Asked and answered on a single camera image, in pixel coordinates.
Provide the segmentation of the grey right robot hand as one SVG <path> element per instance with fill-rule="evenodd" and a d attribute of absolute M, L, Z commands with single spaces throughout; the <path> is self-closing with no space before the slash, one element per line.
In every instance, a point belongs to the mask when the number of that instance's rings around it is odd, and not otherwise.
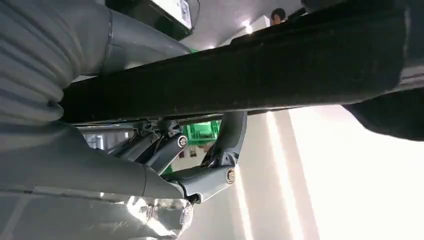
<path fill-rule="evenodd" d="M 142 164 L 90 148 L 61 122 L 64 89 L 81 75 L 123 70 L 126 50 L 151 47 L 163 59 L 186 55 L 180 42 L 95 2 L 0 3 L 0 180 L 201 203 L 228 188 L 234 167 L 200 167 L 191 182 L 167 182 Z"/>

